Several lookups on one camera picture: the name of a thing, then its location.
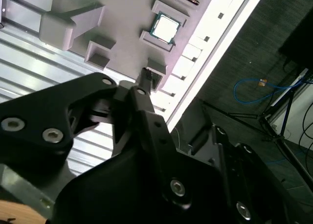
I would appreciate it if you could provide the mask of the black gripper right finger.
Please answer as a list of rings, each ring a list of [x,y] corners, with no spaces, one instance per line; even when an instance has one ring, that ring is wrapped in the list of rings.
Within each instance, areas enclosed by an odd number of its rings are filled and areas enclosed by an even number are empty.
[[[227,200],[238,224],[291,224],[293,199],[259,156],[246,144],[229,142],[211,128],[214,167],[221,173]]]

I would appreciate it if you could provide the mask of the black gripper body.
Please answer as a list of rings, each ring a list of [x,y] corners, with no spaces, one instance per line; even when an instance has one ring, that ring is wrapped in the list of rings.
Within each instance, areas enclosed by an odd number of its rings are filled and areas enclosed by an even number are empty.
[[[176,153],[170,162],[189,208],[167,201],[147,159],[129,149],[73,179],[56,200],[58,224],[232,224],[221,177],[208,164]]]

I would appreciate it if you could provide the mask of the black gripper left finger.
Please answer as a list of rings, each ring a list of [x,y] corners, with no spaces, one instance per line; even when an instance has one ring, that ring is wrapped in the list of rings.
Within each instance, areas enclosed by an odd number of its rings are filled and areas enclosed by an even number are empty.
[[[113,157],[138,148],[164,198],[188,209],[190,199],[170,167],[177,151],[147,91],[89,74],[0,106],[0,162],[37,189],[61,183],[73,141],[100,123],[113,126]]]

